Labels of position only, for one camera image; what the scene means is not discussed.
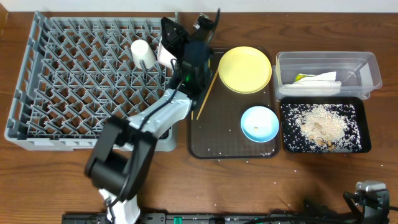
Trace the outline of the white cup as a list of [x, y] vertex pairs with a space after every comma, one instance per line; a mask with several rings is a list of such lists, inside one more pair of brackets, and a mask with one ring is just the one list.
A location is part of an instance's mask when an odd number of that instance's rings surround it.
[[156, 57], [145, 40], [135, 40], [131, 44], [131, 53], [134, 64], [139, 69], [142, 69], [140, 61], [144, 62], [145, 68], [151, 68], [156, 63]]

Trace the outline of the light blue bowl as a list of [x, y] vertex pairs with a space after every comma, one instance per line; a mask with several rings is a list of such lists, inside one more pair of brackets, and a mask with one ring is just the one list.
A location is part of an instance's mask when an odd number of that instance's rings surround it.
[[243, 134], [251, 141], [263, 143], [273, 140], [279, 132], [277, 115], [265, 106], [247, 109], [240, 121]]

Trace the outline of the white napkin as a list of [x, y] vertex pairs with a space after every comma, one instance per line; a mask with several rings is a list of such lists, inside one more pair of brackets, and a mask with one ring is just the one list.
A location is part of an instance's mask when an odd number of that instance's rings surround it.
[[285, 96], [331, 96], [340, 92], [341, 82], [336, 80], [336, 72], [326, 72], [285, 84], [279, 92]]

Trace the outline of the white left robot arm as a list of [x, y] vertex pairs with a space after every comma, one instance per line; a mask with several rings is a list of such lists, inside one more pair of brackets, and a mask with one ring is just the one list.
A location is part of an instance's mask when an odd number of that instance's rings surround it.
[[104, 198], [105, 223], [135, 223], [140, 216], [136, 195], [143, 186], [159, 138], [175, 123], [202, 107], [214, 74], [210, 68], [219, 19], [200, 14], [189, 34], [184, 26], [161, 19], [158, 62], [173, 71], [161, 98], [126, 119], [105, 123], [85, 167], [85, 175]]

